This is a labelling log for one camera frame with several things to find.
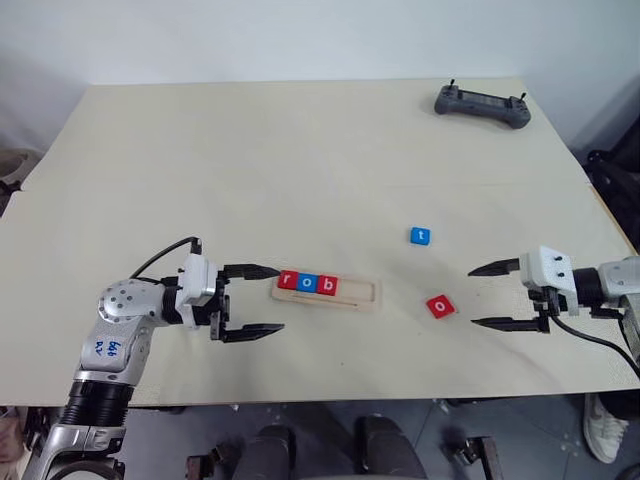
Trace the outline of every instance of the red letter block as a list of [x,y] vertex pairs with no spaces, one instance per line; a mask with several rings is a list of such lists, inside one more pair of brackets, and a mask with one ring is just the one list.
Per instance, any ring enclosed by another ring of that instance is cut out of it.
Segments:
[[316,288],[316,293],[335,296],[337,289],[338,277],[329,277],[328,275],[320,275],[318,277],[318,286]]
[[278,288],[284,288],[286,290],[295,290],[298,284],[298,272],[291,270],[283,270],[280,272],[280,278],[278,278]]
[[436,318],[446,317],[455,313],[456,309],[445,295],[439,295],[431,300],[427,300],[427,307]]

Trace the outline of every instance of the white wall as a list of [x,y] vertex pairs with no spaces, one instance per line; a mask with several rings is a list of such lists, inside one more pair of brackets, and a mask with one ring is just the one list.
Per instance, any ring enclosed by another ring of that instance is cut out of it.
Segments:
[[87,84],[519,75],[582,153],[638,115],[639,32],[638,0],[0,0],[0,144]]

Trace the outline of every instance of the black chair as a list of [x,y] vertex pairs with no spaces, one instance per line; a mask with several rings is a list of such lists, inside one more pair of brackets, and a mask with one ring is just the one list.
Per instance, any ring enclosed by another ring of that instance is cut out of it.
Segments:
[[0,217],[11,195],[20,191],[20,185],[40,161],[41,155],[24,148],[0,150]]
[[584,169],[635,249],[640,251],[640,117],[611,151],[591,151]]

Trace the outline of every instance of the blue letter block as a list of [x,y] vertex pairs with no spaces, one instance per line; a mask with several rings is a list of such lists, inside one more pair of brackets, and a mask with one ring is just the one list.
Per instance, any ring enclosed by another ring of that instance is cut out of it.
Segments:
[[413,227],[411,229],[411,243],[418,245],[429,245],[431,241],[431,230],[428,228]]
[[298,285],[296,290],[299,292],[316,293],[316,285],[318,284],[318,276],[310,273],[301,273],[298,275]]

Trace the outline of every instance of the tabletop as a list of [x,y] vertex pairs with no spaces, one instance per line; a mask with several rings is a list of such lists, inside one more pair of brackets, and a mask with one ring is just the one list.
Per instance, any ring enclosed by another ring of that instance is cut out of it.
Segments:
[[[483,397],[638,387],[615,353],[531,318],[517,275],[470,278],[546,245],[574,268],[633,253],[578,162],[528,96],[521,130],[439,116],[447,79],[94,86],[0,221],[0,404],[64,404],[99,292],[174,241],[218,265],[358,275],[374,312],[276,301],[232,281],[232,323],[284,323],[246,344],[156,330],[134,405]],[[519,96],[515,78],[461,88]],[[431,230],[428,246],[409,229]],[[154,265],[170,275],[186,251]],[[457,313],[436,320],[444,293]],[[567,323],[624,345],[614,321]]]

